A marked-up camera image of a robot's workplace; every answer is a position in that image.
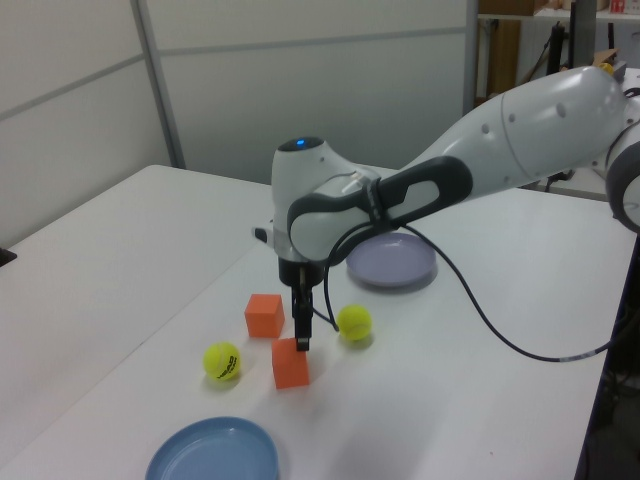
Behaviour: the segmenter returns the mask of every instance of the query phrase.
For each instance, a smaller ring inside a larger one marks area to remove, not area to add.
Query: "yellow tennis ball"
[[[214,343],[204,352],[202,366],[214,380],[229,380],[240,371],[240,352],[229,342]]]
[[[613,75],[614,73],[613,67],[610,63],[601,63],[600,65],[598,65],[598,67],[607,72],[609,75]]]
[[[352,342],[362,340],[371,332],[371,315],[362,305],[347,305],[336,321],[340,335]]]

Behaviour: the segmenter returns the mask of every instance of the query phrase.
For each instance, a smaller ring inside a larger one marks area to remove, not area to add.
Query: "cardboard box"
[[[478,13],[533,16],[549,0],[478,0]]]

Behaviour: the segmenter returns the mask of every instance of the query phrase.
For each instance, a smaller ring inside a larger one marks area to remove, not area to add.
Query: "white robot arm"
[[[367,225],[343,243],[336,262],[363,240],[448,206],[569,168],[602,167],[610,157],[611,208],[640,233],[640,142],[620,138],[638,120],[638,101],[610,75],[585,67],[491,99],[382,180],[320,139],[280,146],[272,170],[273,232],[256,229],[254,235],[272,238],[280,278],[292,287],[298,349],[308,349],[311,287],[322,279],[321,263],[354,226]]]

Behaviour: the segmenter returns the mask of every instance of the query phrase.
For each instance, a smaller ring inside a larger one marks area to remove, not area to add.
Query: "white wall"
[[[169,164],[129,0],[0,0],[0,66],[3,247]]]
[[[187,168],[270,182],[325,138],[398,168],[462,115],[467,0],[148,0]]]

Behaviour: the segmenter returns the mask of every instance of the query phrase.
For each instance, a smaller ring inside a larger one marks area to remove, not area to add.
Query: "wooden block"
[[[271,344],[271,365],[277,389],[309,385],[307,352],[296,350],[295,338],[284,338]]]
[[[611,48],[609,50],[603,50],[593,54],[593,66],[597,67],[601,63],[609,62],[613,63],[613,57],[618,53],[618,48]]]
[[[284,325],[280,295],[254,293],[244,310],[250,337],[278,338]]]

